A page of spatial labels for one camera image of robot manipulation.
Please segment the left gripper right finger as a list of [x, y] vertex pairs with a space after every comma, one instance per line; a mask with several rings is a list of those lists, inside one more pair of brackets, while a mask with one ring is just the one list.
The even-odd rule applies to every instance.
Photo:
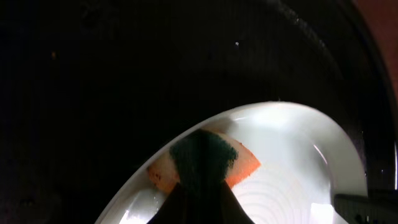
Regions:
[[226, 181], [220, 185], [220, 211], [223, 224], [254, 224]]

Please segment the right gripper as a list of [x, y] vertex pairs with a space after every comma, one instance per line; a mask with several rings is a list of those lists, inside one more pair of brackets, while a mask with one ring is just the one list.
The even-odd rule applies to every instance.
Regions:
[[348, 223], [397, 224], [397, 143], [394, 143], [393, 189], [373, 189], [368, 196], [337, 194], [334, 209]]

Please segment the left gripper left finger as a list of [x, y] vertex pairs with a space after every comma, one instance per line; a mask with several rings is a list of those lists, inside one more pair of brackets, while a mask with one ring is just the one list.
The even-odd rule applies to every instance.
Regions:
[[157, 213], [148, 224], [185, 224], [187, 222], [187, 196], [185, 189], [176, 184]]

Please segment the green yellow sponge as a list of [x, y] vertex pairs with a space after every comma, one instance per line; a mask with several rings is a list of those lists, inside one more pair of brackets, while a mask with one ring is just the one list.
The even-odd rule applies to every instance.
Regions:
[[147, 174], [167, 194], [179, 184], [195, 197], [203, 197], [224, 182], [233, 188], [260, 166], [241, 142], [223, 133], [199, 129], [171, 145], [148, 166]]

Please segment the light blue plate top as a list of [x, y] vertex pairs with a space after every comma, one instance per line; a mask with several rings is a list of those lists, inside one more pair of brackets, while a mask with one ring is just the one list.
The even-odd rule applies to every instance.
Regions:
[[[343, 223], [334, 196], [368, 196], [364, 165], [334, 120], [296, 103], [256, 103], [210, 117], [176, 136], [128, 179], [97, 222], [147, 223], [169, 196], [149, 179], [148, 166], [199, 129], [241, 142], [261, 163], [231, 188], [254, 223]], [[186, 223], [222, 223], [220, 190], [204, 200], [186, 196]]]

